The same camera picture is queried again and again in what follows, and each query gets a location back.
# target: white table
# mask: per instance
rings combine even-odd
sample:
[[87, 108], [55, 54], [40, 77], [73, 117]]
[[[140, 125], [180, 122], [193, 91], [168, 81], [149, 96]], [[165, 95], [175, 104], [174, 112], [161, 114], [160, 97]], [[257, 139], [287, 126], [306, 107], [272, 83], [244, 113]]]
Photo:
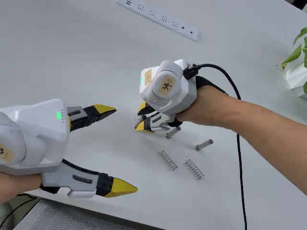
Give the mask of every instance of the white table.
[[[225, 68], [244, 100], [307, 124], [307, 103], [276, 68], [291, 53], [307, 14], [283, 0], [148, 1], [196, 26], [198, 42], [171, 32], [114, 0], [0, 2], [0, 107], [62, 98], [67, 106], [101, 103], [118, 112], [71, 136], [66, 159], [138, 186], [112, 199], [31, 194], [164, 229], [243, 229], [236, 136], [185, 123], [173, 139], [134, 131], [139, 74], [162, 60], [184, 58]], [[234, 92], [214, 70], [201, 75]], [[193, 145], [212, 138], [203, 152]], [[155, 153], [178, 163], [169, 172]], [[205, 173], [193, 179], [191, 158]], [[303, 229], [307, 198], [242, 140], [250, 229]]]

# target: metal bolt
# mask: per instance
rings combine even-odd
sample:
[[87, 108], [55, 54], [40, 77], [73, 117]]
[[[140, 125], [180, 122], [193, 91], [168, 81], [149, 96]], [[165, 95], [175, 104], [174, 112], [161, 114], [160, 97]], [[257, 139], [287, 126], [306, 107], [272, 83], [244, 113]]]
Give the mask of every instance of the metal bolt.
[[180, 126], [173, 128], [172, 131], [165, 134], [166, 139], [171, 139], [177, 132], [181, 130]]
[[207, 140], [207, 141], [205, 141], [205, 142], [203, 142], [203, 143], [201, 143], [199, 145], [196, 145], [195, 149], [196, 149], [196, 151], [200, 151], [201, 149], [203, 149], [203, 148], [205, 148], [205, 147], [207, 147], [207, 146], [209, 146], [211, 144], [213, 144], [213, 140], [209, 139], [209, 140]]

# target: white pot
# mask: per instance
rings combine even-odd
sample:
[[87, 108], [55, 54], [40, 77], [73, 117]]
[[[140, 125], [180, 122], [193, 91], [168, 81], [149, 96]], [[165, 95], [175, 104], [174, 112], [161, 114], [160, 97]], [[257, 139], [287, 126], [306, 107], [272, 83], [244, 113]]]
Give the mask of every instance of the white pot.
[[307, 68], [304, 67], [304, 62], [300, 62], [287, 71], [286, 80], [290, 89], [293, 90], [297, 96], [307, 99], [307, 95], [303, 90], [303, 85], [307, 81]]

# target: electrical outlet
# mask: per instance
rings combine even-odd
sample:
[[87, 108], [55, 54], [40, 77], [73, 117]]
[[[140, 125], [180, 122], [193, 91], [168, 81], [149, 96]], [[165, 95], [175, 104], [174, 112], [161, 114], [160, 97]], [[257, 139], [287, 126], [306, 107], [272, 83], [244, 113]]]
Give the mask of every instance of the electrical outlet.
[[193, 41], [198, 40], [198, 31], [194, 26], [187, 25], [166, 13], [161, 12], [156, 7], [145, 3], [145, 0], [117, 0], [117, 4], [131, 11], [134, 11], [166, 28], [175, 31]]

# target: coil spring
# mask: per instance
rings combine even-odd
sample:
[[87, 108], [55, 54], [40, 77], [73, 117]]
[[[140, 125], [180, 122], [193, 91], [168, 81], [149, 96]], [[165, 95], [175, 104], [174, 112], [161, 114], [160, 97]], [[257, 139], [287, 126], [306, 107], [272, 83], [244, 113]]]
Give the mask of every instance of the coil spring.
[[178, 168], [178, 166], [176, 165], [176, 163], [169, 157], [169, 155], [164, 151], [160, 151], [159, 152], [159, 156], [161, 157], [161, 159], [166, 163], [166, 165], [168, 166], [168, 168], [173, 171], [176, 168]]
[[202, 173], [202, 171], [194, 164], [194, 162], [191, 159], [188, 159], [186, 161], [186, 165], [198, 180], [201, 180], [202, 178], [205, 177], [205, 174]]
[[134, 127], [134, 129], [136, 129], [137, 127], [138, 127], [138, 125], [143, 121], [143, 120], [145, 120], [146, 119], [146, 116], [140, 116], [139, 118], [138, 118], [138, 120], [134, 123], [134, 125], [133, 125], [133, 127]]

